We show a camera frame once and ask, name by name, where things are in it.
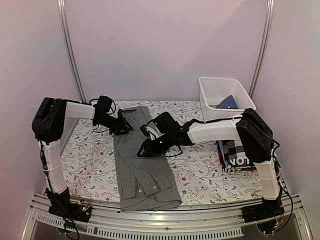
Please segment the grey long sleeve shirt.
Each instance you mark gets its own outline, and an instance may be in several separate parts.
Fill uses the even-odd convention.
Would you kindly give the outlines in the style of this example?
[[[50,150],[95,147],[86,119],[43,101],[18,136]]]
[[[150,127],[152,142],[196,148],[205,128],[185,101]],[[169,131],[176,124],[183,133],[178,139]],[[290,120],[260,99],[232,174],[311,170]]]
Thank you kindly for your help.
[[[178,207],[182,200],[166,157],[137,156],[145,140],[140,126],[151,120],[148,108],[126,108],[123,115],[133,130],[113,137],[120,209],[124,212],[162,211]]]

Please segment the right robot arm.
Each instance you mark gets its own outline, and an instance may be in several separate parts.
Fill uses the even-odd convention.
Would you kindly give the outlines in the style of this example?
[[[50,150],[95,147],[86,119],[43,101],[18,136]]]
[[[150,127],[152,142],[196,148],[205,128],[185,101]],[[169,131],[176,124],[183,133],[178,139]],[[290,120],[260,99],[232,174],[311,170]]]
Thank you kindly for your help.
[[[258,213],[262,218],[269,218],[278,210],[278,201],[282,196],[279,183],[279,165],[275,149],[279,143],[274,140],[273,132],[265,121],[252,108],[243,113],[209,121],[191,119],[180,125],[168,112],[163,112],[151,119],[161,136],[140,127],[147,137],[141,144],[138,157],[159,157],[176,146],[193,146],[214,141],[240,141],[245,156],[253,162],[262,185],[262,199]]]

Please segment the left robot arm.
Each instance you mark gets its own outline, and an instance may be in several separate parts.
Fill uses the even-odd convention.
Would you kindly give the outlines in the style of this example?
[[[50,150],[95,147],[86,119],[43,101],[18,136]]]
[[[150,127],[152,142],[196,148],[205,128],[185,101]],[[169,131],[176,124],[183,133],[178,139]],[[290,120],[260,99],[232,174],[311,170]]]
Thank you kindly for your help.
[[[42,100],[31,124],[35,139],[40,148],[40,160],[46,176],[47,195],[51,201],[56,200],[55,209],[63,216],[74,213],[70,201],[69,189],[63,176],[60,144],[64,132],[65,119],[91,120],[93,126],[104,126],[111,135],[124,135],[133,130],[129,121],[119,109],[116,117],[112,116],[113,100],[101,95],[95,104],[45,97]]]

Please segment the floral patterned table cloth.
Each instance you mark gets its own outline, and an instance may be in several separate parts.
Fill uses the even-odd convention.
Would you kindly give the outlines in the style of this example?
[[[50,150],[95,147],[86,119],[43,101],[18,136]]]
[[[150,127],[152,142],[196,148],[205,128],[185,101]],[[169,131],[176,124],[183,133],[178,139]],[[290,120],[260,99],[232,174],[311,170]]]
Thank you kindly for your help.
[[[197,101],[118,101],[118,109],[146,106],[152,117],[169,112],[180,124],[203,118]],[[222,170],[217,145],[210,142],[169,152],[168,164],[182,204],[209,205],[251,201],[262,197],[258,173]],[[113,137],[103,127],[81,119],[61,154],[61,165],[71,196],[94,201],[120,201]]]

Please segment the white plastic bin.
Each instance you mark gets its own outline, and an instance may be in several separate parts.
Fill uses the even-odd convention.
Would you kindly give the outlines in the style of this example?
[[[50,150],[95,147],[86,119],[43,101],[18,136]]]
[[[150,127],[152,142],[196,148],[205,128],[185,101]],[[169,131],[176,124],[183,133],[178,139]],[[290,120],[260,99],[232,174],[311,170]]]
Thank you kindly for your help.
[[[200,77],[198,79],[199,100],[204,120],[228,118],[243,113],[245,109],[256,109],[256,105],[237,79]],[[233,97],[236,108],[218,106],[228,97]]]

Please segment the blue dotted cloth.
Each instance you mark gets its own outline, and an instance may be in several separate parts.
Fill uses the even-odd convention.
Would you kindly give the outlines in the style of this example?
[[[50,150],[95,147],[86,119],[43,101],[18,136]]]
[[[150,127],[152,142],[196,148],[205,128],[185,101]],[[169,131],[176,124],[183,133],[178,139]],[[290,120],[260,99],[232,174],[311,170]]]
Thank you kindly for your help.
[[[221,101],[217,107],[217,109],[238,109],[238,105],[232,95],[226,97],[223,101]]]

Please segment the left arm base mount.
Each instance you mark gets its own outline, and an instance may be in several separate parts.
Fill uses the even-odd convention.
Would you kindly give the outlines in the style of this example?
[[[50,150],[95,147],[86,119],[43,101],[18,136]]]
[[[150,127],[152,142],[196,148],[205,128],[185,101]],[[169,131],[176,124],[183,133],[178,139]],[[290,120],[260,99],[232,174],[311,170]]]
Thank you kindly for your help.
[[[70,202],[69,200],[57,199],[51,201],[48,212],[55,216],[88,223],[92,214],[92,204],[83,200]]]

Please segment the aluminium front rail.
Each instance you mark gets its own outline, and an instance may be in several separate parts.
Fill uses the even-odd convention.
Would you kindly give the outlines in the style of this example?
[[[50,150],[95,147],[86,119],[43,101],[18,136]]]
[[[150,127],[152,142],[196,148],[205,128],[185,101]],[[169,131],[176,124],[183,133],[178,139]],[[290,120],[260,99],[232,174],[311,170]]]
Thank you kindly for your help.
[[[313,240],[300,197],[282,198],[284,221],[279,231],[261,231],[270,219],[245,222],[242,208],[258,200],[236,203],[183,205],[164,211],[125,212],[116,202],[92,201],[89,222],[78,222],[71,237],[83,240]]]

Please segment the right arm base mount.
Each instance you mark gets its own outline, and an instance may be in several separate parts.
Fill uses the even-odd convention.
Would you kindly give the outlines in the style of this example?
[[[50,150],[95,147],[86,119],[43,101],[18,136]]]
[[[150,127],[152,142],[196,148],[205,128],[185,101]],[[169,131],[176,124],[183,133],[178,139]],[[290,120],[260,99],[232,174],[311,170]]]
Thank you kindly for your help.
[[[245,223],[256,222],[268,218],[274,218],[285,213],[281,199],[265,200],[256,205],[241,208],[242,218]]]

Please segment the left metal corner post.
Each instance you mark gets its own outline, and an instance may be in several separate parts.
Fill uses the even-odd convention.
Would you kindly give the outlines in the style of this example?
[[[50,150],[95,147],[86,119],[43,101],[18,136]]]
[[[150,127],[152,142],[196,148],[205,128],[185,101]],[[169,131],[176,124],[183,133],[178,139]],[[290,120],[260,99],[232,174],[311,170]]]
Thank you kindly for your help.
[[[79,99],[82,102],[87,102],[85,91],[81,82],[81,78],[80,78],[80,74],[79,74],[79,70],[76,62],[76,57],[75,57],[73,46],[72,46],[72,39],[71,39],[70,30],[68,26],[68,19],[67,19],[66,3],[64,0],[57,0],[56,2],[57,2],[60,26],[62,30],[62,37],[64,40],[66,54],[68,57],[74,84],[75,84]]]

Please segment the metal corner post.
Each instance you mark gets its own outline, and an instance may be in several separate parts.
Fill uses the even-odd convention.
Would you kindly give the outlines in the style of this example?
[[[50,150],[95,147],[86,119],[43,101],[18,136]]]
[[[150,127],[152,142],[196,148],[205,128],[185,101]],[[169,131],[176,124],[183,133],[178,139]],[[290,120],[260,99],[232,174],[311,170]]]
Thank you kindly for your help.
[[[264,58],[265,58],[265,54],[268,46],[268,40],[270,37],[272,22],[273,22],[274,8],[275,8],[275,1],[268,0],[266,4],[266,12],[265,12],[265,18],[264,18],[261,43],[260,43],[257,61],[255,64],[253,77],[252,77],[252,81],[251,81],[249,93],[248,93],[252,99],[255,95],[261,70],[263,67],[263,62],[264,62]]]
[[[82,102],[87,102],[85,91],[81,82],[81,78],[80,78],[80,74],[79,74],[79,70],[76,62],[76,57],[75,57],[73,46],[72,46],[72,39],[71,39],[70,30],[68,26],[68,19],[67,19],[66,3],[64,0],[57,0],[56,2],[57,2],[60,26],[62,30],[62,37],[64,40],[66,54],[68,57],[74,84],[75,84],[79,99]]]

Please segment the right metal corner post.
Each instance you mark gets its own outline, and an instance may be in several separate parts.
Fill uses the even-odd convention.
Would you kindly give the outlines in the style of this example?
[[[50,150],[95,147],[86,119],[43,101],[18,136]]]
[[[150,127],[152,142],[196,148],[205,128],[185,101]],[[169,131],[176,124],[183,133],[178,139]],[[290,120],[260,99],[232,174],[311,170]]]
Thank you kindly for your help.
[[[255,95],[261,70],[263,67],[263,62],[264,62],[264,58],[265,58],[265,54],[268,46],[268,40],[270,37],[272,22],[273,22],[274,8],[275,8],[275,1],[268,0],[266,4],[266,12],[265,12],[265,18],[264,18],[261,43],[260,43],[257,61],[255,64],[253,77],[252,77],[252,81],[251,81],[249,93],[248,93],[252,99]]]

